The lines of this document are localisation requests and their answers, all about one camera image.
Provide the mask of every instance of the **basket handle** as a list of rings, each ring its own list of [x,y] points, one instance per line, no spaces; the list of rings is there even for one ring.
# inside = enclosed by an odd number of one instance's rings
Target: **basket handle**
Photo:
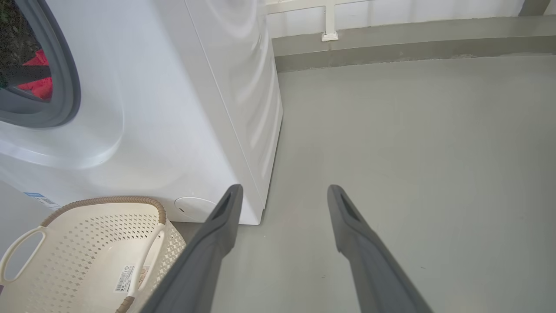
[[[42,234],[42,239],[41,241],[38,243],[37,247],[35,248],[35,250],[33,251],[33,253],[31,253],[31,256],[29,256],[29,258],[27,259],[27,261],[25,262],[25,264],[23,265],[23,267],[21,267],[21,269],[19,270],[19,273],[17,273],[17,275],[15,276],[14,279],[12,280],[8,280],[6,279],[6,267],[8,266],[9,260],[12,258],[13,253],[17,250],[17,248],[30,236],[36,234],[36,233],[41,233]],[[27,265],[29,264],[29,262],[33,259],[33,257],[35,256],[35,254],[37,253],[38,249],[41,247],[42,243],[44,242],[44,239],[46,239],[46,232],[44,231],[44,227],[39,226],[35,229],[32,229],[28,232],[26,232],[25,234],[21,235],[18,239],[16,239],[8,248],[8,250],[6,250],[6,252],[4,253],[4,256],[2,257],[2,260],[0,261],[0,285],[6,286],[7,284],[15,281],[17,278],[19,278],[19,276],[21,275],[21,273],[23,273],[23,271],[25,270],[25,268],[27,267]]]
[[[133,271],[133,276],[131,277],[130,290],[127,292],[127,296],[122,302],[122,304],[120,304],[120,307],[116,310],[116,313],[126,313],[127,310],[129,310],[131,305],[133,304],[133,301],[135,300],[135,297],[137,295],[137,291],[139,290],[139,279],[141,277],[141,270],[143,269],[143,265],[145,265],[145,261],[147,260],[147,255],[151,250],[156,237],[158,237],[158,234],[160,234],[160,232],[162,232],[165,227],[166,224],[159,223],[157,226],[155,226],[155,229],[152,231],[151,235],[149,236],[148,242],[145,245],[143,252],[141,253],[141,258],[135,263],[135,270]]]

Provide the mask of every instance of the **brown rim trim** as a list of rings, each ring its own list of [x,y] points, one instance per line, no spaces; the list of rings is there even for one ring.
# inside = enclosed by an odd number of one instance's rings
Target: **brown rim trim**
[[[158,222],[161,224],[166,224],[166,210],[160,202],[149,197],[139,197],[135,195],[131,196],[120,196],[120,197],[103,197],[94,198],[88,200],[75,201],[70,204],[57,209],[54,213],[50,214],[42,223],[42,227],[47,227],[52,221],[54,221],[62,213],[67,212],[71,209],[78,207],[92,206],[94,204],[106,204],[106,203],[144,203],[154,206],[158,210]]]
[[[130,309],[130,306],[134,300],[135,300],[134,297],[127,296],[125,299],[123,299],[123,302],[122,304],[120,304],[120,307],[116,310],[116,313],[126,313],[127,310]]]

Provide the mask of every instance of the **baseboard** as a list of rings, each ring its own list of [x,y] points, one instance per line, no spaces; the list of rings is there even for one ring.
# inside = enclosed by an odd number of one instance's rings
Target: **baseboard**
[[[456,19],[272,40],[278,72],[411,60],[556,55],[556,16]]]

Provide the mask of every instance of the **red clothing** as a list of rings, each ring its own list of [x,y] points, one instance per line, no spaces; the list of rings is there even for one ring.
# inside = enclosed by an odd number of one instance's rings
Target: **red clothing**
[[[46,66],[48,65],[48,60],[44,55],[44,51],[40,49],[35,53],[35,57],[25,62],[23,65],[31,66]],[[52,77],[47,77],[45,79],[28,82],[26,84],[21,84],[18,86],[23,90],[31,90],[31,92],[38,98],[42,100],[48,100],[52,97]]]

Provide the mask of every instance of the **railing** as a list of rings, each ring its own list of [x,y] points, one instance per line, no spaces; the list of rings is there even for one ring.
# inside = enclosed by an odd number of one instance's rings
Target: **railing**
[[[267,0],[266,13],[274,14],[301,9],[325,7],[326,26],[322,41],[338,40],[335,25],[335,7],[337,4],[363,2],[368,0]]]

